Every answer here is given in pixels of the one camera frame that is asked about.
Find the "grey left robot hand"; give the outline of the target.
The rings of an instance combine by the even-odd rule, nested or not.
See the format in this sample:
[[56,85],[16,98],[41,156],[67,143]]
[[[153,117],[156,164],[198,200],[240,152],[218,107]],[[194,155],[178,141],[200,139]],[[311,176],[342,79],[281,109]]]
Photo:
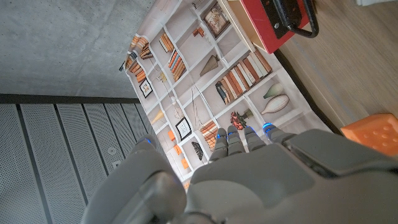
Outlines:
[[263,126],[216,134],[185,188],[151,135],[100,185],[83,223],[396,223],[397,161],[342,136]]

